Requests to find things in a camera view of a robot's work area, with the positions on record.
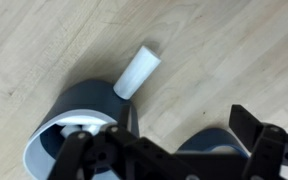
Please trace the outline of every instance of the wooden floor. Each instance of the wooden floor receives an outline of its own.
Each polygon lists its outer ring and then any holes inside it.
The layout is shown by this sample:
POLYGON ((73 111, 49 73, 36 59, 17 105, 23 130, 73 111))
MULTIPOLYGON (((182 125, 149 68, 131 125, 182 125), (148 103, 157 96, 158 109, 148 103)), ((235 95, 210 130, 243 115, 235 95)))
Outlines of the wooden floor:
POLYGON ((114 83, 141 45, 162 63, 132 100, 168 151, 232 104, 288 131, 288 1, 0 0, 0 180, 31 179, 24 147, 63 90, 114 83))

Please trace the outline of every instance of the screw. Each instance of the screw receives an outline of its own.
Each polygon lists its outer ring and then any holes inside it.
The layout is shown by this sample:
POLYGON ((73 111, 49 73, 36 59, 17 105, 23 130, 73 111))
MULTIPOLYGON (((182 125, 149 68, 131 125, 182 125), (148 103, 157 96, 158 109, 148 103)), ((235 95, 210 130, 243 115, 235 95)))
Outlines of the screw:
POLYGON ((198 178, 196 175, 194 174, 190 174, 190 175, 187 175, 185 180, 200 180, 200 178, 198 178))
POLYGON ((85 135, 86 135, 85 133, 79 133, 77 137, 79 139, 83 139, 85 137, 85 135))
POLYGON ((275 127, 275 126, 271 127, 270 130, 272 130, 274 132, 279 132, 280 131, 280 129, 278 127, 275 127))
POLYGON ((114 127, 111 128, 111 131, 112 131, 112 132, 117 132, 117 130, 118 130, 118 128, 117 128, 116 126, 114 126, 114 127))
POLYGON ((253 175, 250 180, 264 180, 264 178, 258 175, 253 175))

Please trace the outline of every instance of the white foam block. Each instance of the white foam block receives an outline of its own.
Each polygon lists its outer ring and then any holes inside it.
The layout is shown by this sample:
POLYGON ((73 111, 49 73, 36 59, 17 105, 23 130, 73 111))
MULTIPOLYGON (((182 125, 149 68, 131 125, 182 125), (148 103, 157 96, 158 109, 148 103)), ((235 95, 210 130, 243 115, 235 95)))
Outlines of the white foam block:
POLYGON ((115 93, 123 99, 130 99, 160 62, 154 52, 142 46, 114 85, 115 93))

